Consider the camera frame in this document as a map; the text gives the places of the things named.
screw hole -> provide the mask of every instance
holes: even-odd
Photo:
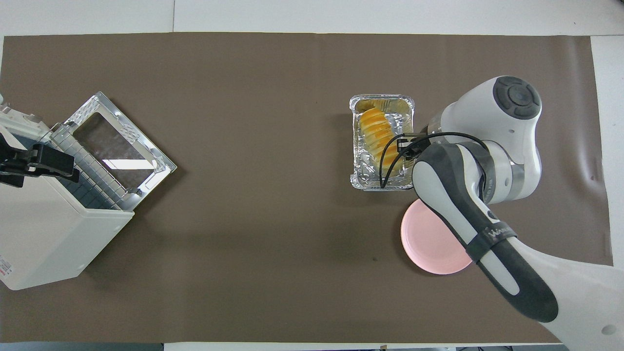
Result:
[[[615,325],[613,324],[609,324],[609,325],[605,325],[604,328],[602,328],[602,334],[603,335],[613,335],[615,334],[617,328],[615,328]]]

black cable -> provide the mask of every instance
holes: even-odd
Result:
[[[383,162],[384,162],[384,156],[386,155],[386,151],[388,149],[388,147],[392,144],[392,142],[394,142],[396,139],[402,137],[402,136],[406,136],[408,135],[408,133],[403,133],[403,134],[399,134],[398,136],[393,137],[392,139],[390,139],[390,141],[386,144],[386,146],[384,147],[384,150],[381,153],[381,160],[379,161],[379,186],[380,188],[385,188],[386,184],[388,183],[388,180],[390,179],[390,173],[392,172],[392,168],[394,168],[394,165],[396,165],[397,162],[399,162],[399,159],[401,159],[401,157],[405,156],[405,154],[407,154],[414,146],[420,144],[423,141],[435,138],[435,137],[443,137],[443,136],[458,136],[458,137],[465,137],[467,139],[470,139],[474,142],[476,142],[477,144],[479,144],[481,147],[483,147],[485,150],[487,150],[487,145],[479,138],[474,137],[470,134],[466,134],[466,133],[460,133],[460,132],[440,132],[440,133],[435,133],[435,134],[429,134],[428,136],[424,136],[424,137],[420,137],[418,139],[416,139],[415,141],[412,141],[407,147],[405,147],[403,150],[401,150],[399,152],[399,154],[394,158],[394,160],[392,161],[392,163],[390,164],[390,167],[388,168],[388,172],[386,173],[386,178],[382,178],[382,169],[383,169]]]

bread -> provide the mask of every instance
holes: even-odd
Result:
[[[379,161],[381,161],[381,154],[384,147],[394,137],[390,122],[386,119],[386,114],[373,107],[362,113],[359,118],[359,127],[364,135],[364,148],[373,157],[373,163],[377,170],[380,168]],[[388,146],[386,154],[384,155],[384,164],[382,166],[383,176],[386,176],[388,167],[392,164],[394,158],[398,155],[396,149],[396,143],[392,143]],[[396,175],[402,166],[402,160],[397,162],[392,170],[391,175]]]

gray joint cap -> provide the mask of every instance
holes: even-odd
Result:
[[[517,119],[532,119],[542,106],[540,94],[526,81],[512,76],[500,77],[494,83],[494,101],[506,114]]]

foil container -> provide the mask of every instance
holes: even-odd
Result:
[[[353,113],[353,174],[351,185],[365,191],[397,191],[413,187],[411,166],[413,161],[399,161],[394,167],[388,183],[382,189],[379,186],[379,169],[375,166],[372,155],[364,145],[364,134],[359,127],[362,113],[377,107],[382,110],[394,135],[412,133],[414,128],[414,100],[411,97],[395,94],[363,94],[355,95],[349,101]]]

